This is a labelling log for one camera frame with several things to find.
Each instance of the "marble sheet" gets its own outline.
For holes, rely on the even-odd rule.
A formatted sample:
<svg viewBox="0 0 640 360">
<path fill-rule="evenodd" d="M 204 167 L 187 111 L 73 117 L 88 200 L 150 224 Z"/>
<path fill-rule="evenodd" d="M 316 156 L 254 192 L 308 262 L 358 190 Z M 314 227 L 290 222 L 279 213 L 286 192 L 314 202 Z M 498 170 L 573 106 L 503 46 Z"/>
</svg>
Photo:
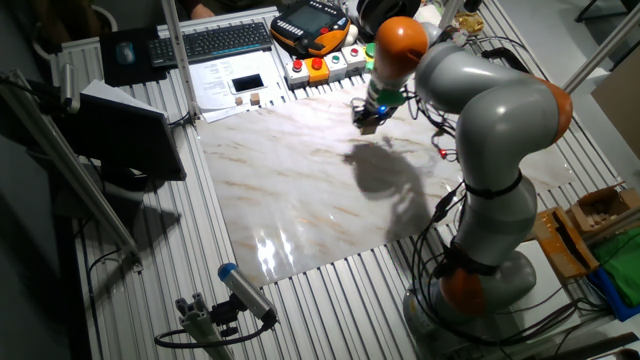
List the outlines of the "marble sheet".
<svg viewBox="0 0 640 360">
<path fill-rule="evenodd" d="M 349 102 L 365 92 L 198 125 L 237 263 L 258 286 L 418 233 L 460 182 L 431 145 L 433 127 L 406 106 L 360 136 Z M 575 180 L 555 146 L 521 168 L 539 192 Z"/>
</svg>

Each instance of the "computer mouse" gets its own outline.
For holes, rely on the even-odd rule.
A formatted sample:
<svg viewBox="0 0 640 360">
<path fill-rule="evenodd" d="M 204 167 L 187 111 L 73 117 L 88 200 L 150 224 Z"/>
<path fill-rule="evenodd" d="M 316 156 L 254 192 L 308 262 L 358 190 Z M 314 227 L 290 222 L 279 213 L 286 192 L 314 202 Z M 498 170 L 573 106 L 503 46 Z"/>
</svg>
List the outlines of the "computer mouse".
<svg viewBox="0 0 640 360">
<path fill-rule="evenodd" d="M 116 59 L 122 65 L 133 64 L 136 55 L 133 53 L 133 44 L 129 41 L 121 42 L 116 46 Z"/>
</svg>

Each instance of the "white phone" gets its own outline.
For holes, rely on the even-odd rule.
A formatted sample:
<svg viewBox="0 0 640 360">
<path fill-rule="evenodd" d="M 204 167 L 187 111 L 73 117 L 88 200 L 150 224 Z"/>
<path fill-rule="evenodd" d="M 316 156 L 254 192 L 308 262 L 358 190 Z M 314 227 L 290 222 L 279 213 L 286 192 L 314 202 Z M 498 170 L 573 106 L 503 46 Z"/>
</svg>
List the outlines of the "white phone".
<svg viewBox="0 0 640 360">
<path fill-rule="evenodd" d="M 229 89 L 234 95 L 247 91 L 262 89 L 265 87 L 266 86 L 264 85 L 260 74 L 253 74 L 229 80 Z"/>
</svg>

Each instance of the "black keyboard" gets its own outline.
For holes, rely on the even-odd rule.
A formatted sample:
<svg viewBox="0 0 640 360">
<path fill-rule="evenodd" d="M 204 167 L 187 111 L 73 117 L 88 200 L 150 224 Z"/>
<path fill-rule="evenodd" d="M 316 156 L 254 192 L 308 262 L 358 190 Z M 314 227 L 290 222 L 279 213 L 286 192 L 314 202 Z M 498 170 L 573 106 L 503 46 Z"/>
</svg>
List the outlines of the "black keyboard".
<svg viewBox="0 0 640 360">
<path fill-rule="evenodd" d="M 271 36 L 263 23 L 242 24 L 182 35 L 189 62 L 203 62 L 271 48 Z M 147 42 L 152 67 L 175 66 L 169 38 Z"/>
</svg>

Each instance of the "green button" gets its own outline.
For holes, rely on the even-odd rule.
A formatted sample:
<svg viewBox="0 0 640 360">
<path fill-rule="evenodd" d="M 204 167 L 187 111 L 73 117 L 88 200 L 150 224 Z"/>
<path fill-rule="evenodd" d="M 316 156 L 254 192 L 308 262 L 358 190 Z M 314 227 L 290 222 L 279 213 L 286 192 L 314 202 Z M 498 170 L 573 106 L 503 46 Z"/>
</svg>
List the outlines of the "green button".
<svg viewBox="0 0 640 360">
<path fill-rule="evenodd" d="M 364 52 L 370 58 L 375 57 L 375 55 L 376 55 L 376 43 L 367 44 L 367 46 L 364 48 Z"/>
</svg>

